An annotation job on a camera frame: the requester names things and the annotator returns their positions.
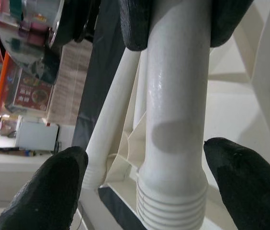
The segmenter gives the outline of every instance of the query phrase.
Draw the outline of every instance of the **white plastic tube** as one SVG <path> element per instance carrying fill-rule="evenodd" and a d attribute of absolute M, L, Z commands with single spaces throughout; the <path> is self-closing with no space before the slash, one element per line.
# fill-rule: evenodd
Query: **white plastic tube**
<path fill-rule="evenodd" d="M 146 112 L 146 69 L 147 69 L 147 50 L 141 52 L 139 61 L 139 73 L 138 73 L 138 84 L 135 101 L 133 129 L 138 125 L 140 119 Z"/>
<path fill-rule="evenodd" d="M 104 182 L 107 156 L 121 116 L 129 102 L 139 57 L 140 52 L 125 49 L 119 63 L 86 149 L 89 157 L 83 180 L 83 187 L 86 189 L 96 189 Z"/>
<path fill-rule="evenodd" d="M 201 157 L 212 1 L 153 4 L 137 213 L 148 230 L 197 230 L 208 185 Z"/>

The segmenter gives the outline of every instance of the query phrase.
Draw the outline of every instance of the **cable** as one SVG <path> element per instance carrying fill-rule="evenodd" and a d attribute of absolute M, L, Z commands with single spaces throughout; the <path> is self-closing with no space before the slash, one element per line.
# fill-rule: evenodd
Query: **cable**
<path fill-rule="evenodd" d="M 79 226 L 78 226 L 78 228 L 77 228 L 77 230 L 79 230 L 79 228 L 81 227 L 81 224 L 82 224 L 82 220 L 83 220 L 83 213 L 84 213 L 84 208 L 83 208 L 83 205 L 81 204 L 81 202 L 78 202 L 78 206 L 81 206 L 81 220 L 80 220 L 80 222 L 79 222 Z"/>

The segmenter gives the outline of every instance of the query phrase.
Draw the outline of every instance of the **white plastic pole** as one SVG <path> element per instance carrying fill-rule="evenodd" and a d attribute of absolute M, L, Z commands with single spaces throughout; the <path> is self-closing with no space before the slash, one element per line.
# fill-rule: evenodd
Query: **white plastic pole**
<path fill-rule="evenodd" d="M 129 102 L 139 57 L 140 52 L 125 49 L 119 63 L 86 149 L 89 157 L 83 180 L 83 187 L 86 189 L 96 189 L 104 182 L 107 156 L 121 116 Z"/>
<path fill-rule="evenodd" d="M 197 230 L 208 185 L 201 157 L 212 1 L 153 4 L 137 213 L 148 230 Z"/>
<path fill-rule="evenodd" d="M 147 50 L 142 51 L 140 55 L 138 84 L 137 84 L 137 93 L 136 93 L 134 119 L 133 119 L 133 129 L 135 129 L 140 119 L 146 112 L 147 55 L 148 55 Z"/>

